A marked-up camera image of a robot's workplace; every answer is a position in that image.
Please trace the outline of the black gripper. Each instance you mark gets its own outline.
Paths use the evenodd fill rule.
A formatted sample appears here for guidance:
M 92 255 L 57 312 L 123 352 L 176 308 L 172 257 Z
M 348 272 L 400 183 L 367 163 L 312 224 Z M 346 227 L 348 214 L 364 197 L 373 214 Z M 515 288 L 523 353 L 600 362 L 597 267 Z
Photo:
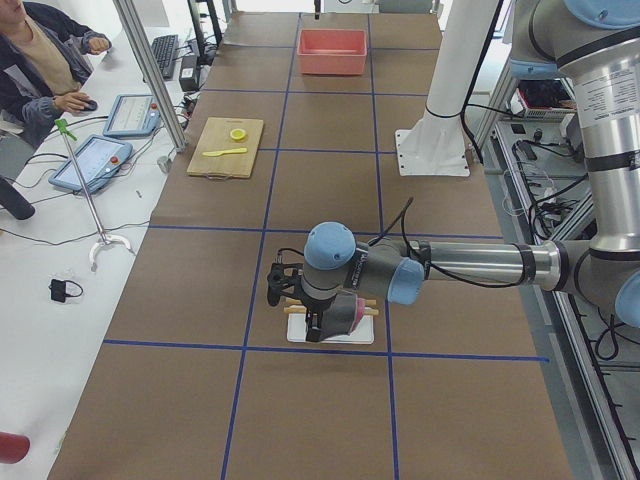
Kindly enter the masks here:
M 336 297 L 336 284 L 314 285 L 305 277 L 301 278 L 301 302 L 306 307 L 307 325 L 321 325 L 323 314 Z

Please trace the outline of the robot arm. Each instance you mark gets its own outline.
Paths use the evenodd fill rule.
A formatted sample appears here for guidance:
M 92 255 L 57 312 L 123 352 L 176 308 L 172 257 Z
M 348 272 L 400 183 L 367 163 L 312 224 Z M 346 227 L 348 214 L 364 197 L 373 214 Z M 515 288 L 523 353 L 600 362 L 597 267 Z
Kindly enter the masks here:
M 429 279 L 489 288 L 536 284 L 639 323 L 639 5 L 635 1 L 520 1 L 512 56 L 546 63 L 574 87 L 597 230 L 589 241 L 479 245 L 356 241 L 336 222 L 304 248 L 295 295 L 319 325 L 343 289 L 413 303 Z

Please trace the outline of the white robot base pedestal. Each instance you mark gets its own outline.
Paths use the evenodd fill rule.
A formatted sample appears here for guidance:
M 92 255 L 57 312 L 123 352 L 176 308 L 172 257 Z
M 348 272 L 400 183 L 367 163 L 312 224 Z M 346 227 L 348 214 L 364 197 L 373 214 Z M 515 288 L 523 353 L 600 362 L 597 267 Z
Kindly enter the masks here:
M 465 105 L 473 93 L 503 3 L 455 1 L 442 36 L 424 114 L 395 132 L 402 176 L 467 177 Z

